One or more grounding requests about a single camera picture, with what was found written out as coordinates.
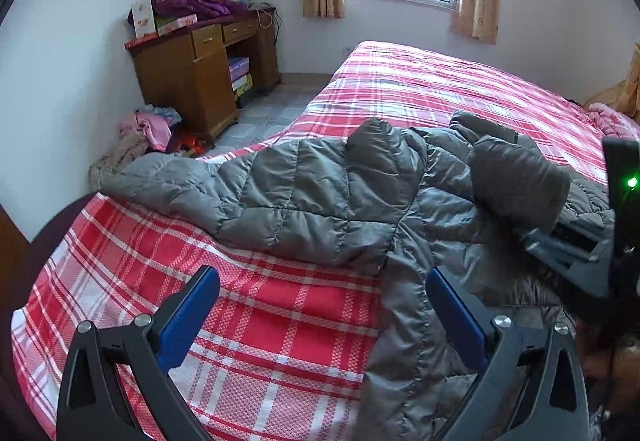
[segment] purple box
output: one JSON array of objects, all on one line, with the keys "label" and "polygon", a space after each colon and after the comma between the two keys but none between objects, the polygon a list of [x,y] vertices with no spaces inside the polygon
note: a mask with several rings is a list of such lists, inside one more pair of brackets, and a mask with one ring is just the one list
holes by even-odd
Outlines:
[{"label": "purple box", "polygon": [[242,78],[249,72],[249,58],[230,58],[229,74],[231,82],[235,82],[238,78]]}]

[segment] desk drawer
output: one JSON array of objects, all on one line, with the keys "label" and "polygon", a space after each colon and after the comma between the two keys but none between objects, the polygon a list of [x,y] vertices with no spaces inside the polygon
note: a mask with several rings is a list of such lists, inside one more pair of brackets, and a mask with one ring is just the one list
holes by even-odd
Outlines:
[{"label": "desk drawer", "polygon": [[191,34],[196,58],[204,58],[222,47],[222,27],[213,25]]},{"label": "desk drawer", "polygon": [[224,26],[223,32],[225,34],[225,42],[234,42],[245,36],[250,36],[258,32],[258,21],[247,20],[245,22],[238,22],[236,24],[229,24]]}]

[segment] plaid blanket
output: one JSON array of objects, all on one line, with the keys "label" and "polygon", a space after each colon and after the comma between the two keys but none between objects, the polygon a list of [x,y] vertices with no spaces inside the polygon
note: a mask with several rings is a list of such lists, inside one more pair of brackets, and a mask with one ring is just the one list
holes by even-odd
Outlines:
[{"label": "plaid blanket", "polygon": [[[289,128],[265,143],[347,138],[368,117],[447,126],[458,109],[532,137],[545,156],[605,182],[597,129],[581,107],[497,69],[404,46],[364,42]],[[181,367],[180,393],[214,439],[347,440],[377,336],[376,281],[347,271],[236,251],[202,230],[98,194],[78,216],[15,312],[12,342],[28,405],[55,436],[75,327],[153,313],[202,265],[220,298]],[[162,439],[128,368],[124,387],[145,432]]]}]

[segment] metal screw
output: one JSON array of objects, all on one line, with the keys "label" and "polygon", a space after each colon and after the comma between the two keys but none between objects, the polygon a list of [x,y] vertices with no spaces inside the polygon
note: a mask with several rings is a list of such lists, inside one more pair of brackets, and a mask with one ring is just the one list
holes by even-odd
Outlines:
[{"label": "metal screw", "polygon": [[146,313],[142,315],[138,315],[136,316],[136,319],[133,320],[133,322],[138,327],[146,327],[151,323],[151,315],[147,315]]},{"label": "metal screw", "polygon": [[496,315],[494,316],[494,324],[502,329],[508,329],[513,325],[513,322],[507,315]]},{"label": "metal screw", "polygon": [[84,322],[80,322],[78,324],[78,332],[82,335],[91,331],[91,322],[89,320],[85,320]]},{"label": "metal screw", "polygon": [[563,324],[562,322],[556,323],[556,325],[554,325],[554,329],[556,330],[556,333],[562,336],[567,336],[567,334],[569,334],[570,332],[569,326],[567,324]]}]

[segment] white wall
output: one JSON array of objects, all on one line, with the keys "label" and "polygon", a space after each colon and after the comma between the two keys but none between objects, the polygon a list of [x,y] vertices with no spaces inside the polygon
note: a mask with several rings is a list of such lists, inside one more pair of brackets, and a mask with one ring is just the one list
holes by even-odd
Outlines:
[{"label": "white wall", "polygon": [[0,25],[0,202],[27,239],[88,192],[142,104],[124,42],[137,0],[16,0]]},{"label": "white wall", "polygon": [[284,20],[283,72],[334,72],[344,48],[387,40],[484,62],[575,100],[587,100],[626,75],[640,36],[632,0],[502,0],[496,46],[449,31],[450,14],[391,0],[346,0],[344,20],[306,20],[302,0],[266,1]]}]

